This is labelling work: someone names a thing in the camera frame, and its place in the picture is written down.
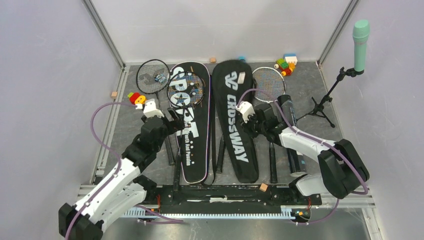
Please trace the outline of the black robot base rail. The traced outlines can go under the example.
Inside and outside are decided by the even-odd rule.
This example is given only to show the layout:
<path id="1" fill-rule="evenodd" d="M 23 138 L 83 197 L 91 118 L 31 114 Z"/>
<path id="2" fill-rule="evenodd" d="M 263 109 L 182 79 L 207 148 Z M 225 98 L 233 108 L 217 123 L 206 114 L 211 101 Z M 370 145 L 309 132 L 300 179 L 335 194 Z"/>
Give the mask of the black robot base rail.
<path id="1" fill-rule="evenodd" d="M 322 205 L 320 194 L 302 196 L 287 185 L 271 184 L 266 192 L 259 184 L 159 185 L 148 191 L 145 205 L 157 205 L 162 214 L 242 215 L 279 214 L 281 208 Z"/>

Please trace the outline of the black crossway racket bag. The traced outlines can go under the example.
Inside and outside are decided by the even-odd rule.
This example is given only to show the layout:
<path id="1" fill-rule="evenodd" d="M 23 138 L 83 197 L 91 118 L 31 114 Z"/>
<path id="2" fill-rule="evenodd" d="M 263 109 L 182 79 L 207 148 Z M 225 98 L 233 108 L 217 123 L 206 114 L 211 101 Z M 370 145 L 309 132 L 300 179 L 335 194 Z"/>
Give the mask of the black crossway racket bag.
<path id="1" fill-rule="evenodd" d="M 236 110 L 239 101 L 252 102 L 254 86 L 250 65 L 238 59 L 218 63 L 211 76 L 212 94 L 226 149 L 235 176 L 242 184 L 255 183 L 259 167 L 253 139 L 241 126 L 242 116 Z"/>

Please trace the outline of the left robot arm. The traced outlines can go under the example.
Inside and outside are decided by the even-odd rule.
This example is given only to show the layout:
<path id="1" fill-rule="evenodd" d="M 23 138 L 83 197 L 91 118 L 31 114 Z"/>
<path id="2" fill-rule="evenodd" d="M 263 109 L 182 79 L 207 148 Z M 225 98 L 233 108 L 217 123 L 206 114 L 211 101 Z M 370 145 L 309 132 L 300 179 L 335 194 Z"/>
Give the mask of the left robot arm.
<path id="1" fill-rule="evenodd" d="M 143 110 L 140 133 L 125 149 L 109 174 L 85 197 L 58 211 L 58 231 L 67 240 L 100 240 L 108 227 L 127 210 L 144 202 L 153 203 L 157 190 L 142 172 L 157 158 L 164 140 L 184 127 L 180 115 L 169 108 L 172 120 L 158 109 Z"/>

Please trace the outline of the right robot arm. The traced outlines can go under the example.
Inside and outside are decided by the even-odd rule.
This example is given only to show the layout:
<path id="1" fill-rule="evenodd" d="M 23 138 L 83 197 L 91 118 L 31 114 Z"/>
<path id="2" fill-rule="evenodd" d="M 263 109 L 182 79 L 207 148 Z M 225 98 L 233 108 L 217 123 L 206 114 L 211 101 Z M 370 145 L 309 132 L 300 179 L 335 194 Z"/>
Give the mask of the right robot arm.
<path id="1" fill-rule="evenodd" d="M 277 102 L 253 106 L 248 101 L 236 105 L 243 130 L 252 137 L 265 136 L 271 143 L 294 150 L 319 164 L 319 173 L 305 173 L 294 180 L 289 199 L 302 204 L 309 196 L 331 194 L 344 199 L 350 194 L 366 195 L 369 172 L 353 144 L 328 140 L 300 130 L 291 123 L 291 111 Z"/>

